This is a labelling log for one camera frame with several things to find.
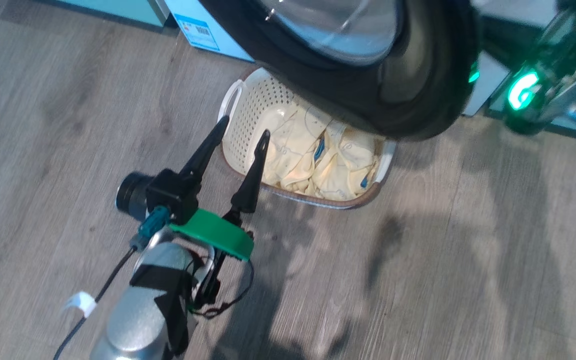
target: qr code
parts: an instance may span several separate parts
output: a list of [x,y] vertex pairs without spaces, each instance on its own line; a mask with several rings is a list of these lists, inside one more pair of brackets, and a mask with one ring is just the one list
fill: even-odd
[[210,36],[210,31],[208,31],[208,29],[206,29],[205,27],[195,26],[195,28],[197,29],[197,32],[199,32],[199,34]]

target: camera lens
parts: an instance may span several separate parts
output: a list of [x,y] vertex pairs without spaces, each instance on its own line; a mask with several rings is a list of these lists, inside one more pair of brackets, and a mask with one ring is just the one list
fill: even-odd
[[119,188],[114,206],[120,212],[128,214],[137,221],[146,219],[146,187],[153,180],[153,176],[148,176],[141,172],[131,172],[126,176]]

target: laundry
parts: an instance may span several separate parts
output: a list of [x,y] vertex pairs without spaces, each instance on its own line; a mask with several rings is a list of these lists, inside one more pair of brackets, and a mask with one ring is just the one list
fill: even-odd
[[297,97],[283,122],[269,130],[266,184],[332,201],[353,200],[366,192],[378,162],[373,135],[335,121]]

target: transparent glass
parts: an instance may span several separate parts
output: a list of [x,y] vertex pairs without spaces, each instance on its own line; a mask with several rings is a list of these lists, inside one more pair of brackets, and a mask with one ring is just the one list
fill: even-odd
[[390,51],[398,0],[259,0],[308,46],[350,65],[366,66]]

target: round black door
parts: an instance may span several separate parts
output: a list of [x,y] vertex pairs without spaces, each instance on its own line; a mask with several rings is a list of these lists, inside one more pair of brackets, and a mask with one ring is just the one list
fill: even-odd
[[479,54],[469,0],[200,0],[282,83],[391,139],[448,129]]

